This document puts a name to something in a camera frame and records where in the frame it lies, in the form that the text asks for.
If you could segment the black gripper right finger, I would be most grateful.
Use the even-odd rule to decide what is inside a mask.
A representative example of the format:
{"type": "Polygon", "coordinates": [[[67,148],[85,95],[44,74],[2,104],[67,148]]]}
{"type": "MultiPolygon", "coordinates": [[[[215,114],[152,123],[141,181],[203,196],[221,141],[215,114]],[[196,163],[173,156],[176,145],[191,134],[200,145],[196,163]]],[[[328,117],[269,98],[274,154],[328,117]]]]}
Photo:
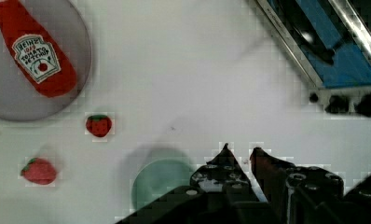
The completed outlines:
{"type": "Polygon", "coordinates": [[[341,177],[317,166],[296,166],[255,147],[254,177],[282,224],[345,224],[341,177]]]}

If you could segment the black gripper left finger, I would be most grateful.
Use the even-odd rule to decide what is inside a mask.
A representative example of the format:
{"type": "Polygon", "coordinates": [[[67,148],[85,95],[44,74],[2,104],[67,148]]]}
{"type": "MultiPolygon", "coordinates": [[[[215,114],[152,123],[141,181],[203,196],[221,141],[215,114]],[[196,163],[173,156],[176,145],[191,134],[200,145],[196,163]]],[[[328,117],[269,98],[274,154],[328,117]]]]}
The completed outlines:
{"type": "Polygon", "coordinates": [[[191,175],[189,184],[204,191],[205,202],[196,217],[198,224],[243,224],[240,203],[257,202],[251,181],[228,143],[191,175]]]}

